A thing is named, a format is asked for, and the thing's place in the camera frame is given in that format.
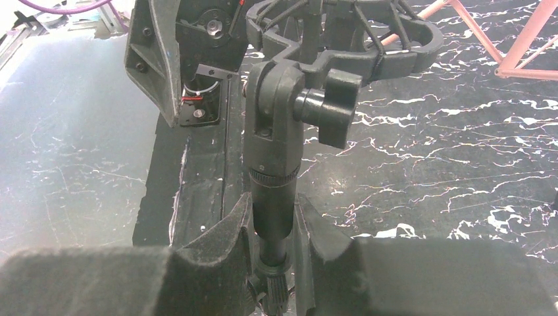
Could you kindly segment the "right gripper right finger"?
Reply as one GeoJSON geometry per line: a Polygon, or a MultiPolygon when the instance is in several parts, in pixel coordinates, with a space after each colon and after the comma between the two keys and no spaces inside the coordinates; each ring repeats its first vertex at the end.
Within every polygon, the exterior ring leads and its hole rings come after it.
{"type": "Polygon", "coordinates": [[[485,240],[351,238],[299,194],[298,315],[556,315],[523,252],[485,240]]]}

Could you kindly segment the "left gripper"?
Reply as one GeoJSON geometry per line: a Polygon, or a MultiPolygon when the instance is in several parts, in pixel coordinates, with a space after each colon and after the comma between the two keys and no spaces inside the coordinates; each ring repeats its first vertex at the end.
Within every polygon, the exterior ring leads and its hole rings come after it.
{"type": "Polygon", "coordinates": [[[240,69],[250,8],[250,1],[240,0],[135,2],[125,71],[170,127],[178,124],[181,78],[193,79],[199,65],[240,69]]]}

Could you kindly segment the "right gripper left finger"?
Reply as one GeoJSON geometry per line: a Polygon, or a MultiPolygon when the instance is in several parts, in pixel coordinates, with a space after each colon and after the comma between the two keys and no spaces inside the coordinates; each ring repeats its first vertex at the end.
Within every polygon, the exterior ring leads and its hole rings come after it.
{"type": "Polygon", "coordinates": [[[22,251],[1,267],[1,314],[249,315],[250,203],[180,249],[22,251]]]}

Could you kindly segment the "black tripod mic stand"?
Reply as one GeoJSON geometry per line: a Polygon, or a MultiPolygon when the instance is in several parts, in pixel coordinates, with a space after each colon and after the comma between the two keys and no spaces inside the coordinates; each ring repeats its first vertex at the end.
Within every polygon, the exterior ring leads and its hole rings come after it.
{"type": "Polygon", "coordinates": [[[265,56],[244,88],[243,160],[259,238],[253,289],[267,315],[282,315],[304,126],[344,149],[360,89],[425,71],[443,36],[405,1],[261,1],[246,25],[265,56]]]}

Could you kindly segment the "pink music stand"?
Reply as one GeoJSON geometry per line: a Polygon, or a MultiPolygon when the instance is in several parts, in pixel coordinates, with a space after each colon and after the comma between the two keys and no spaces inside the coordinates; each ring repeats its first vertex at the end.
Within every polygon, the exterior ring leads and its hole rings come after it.
{"type": "Polygon", "coordinates": [[[518,34],[506,37],[513,40],[509,43],[509,48],[506,51],[498,47],[504,41],[491,39],[490,36],[494,35],[495,32],[481,26],[476,20],[476,15],[461,1],[434,1],[417,15],[422,19],[428,19],[446,7],[455,11],[471,34],[480,42],[485,52],[494,60],[497,66],[494,70],[496,76],[500,78],[557,81],[556,70],[529,66],[535,58],[557,43],[557,35],[554,35],[539,47],[532,48],[532,44],[547,23],[551,21],[551,17],[557,10],[556,1],[536,1],[534,9],[524,21],[524,25],[518,34]]]}

